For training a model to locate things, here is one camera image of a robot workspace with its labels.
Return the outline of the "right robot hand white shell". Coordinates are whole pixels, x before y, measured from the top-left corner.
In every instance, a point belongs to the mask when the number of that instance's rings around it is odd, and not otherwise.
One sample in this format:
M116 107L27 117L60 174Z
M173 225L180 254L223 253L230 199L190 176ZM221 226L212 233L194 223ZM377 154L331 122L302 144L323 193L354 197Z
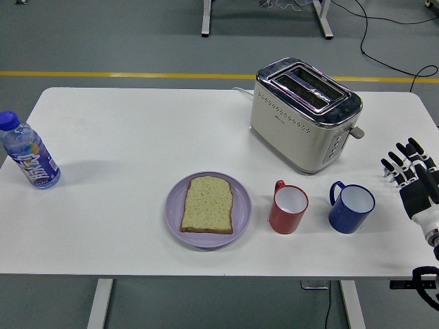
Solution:
M407 216L421 227L426 242L438 246L438 165L414 138L396 144L381 159L385 177L396 183Z

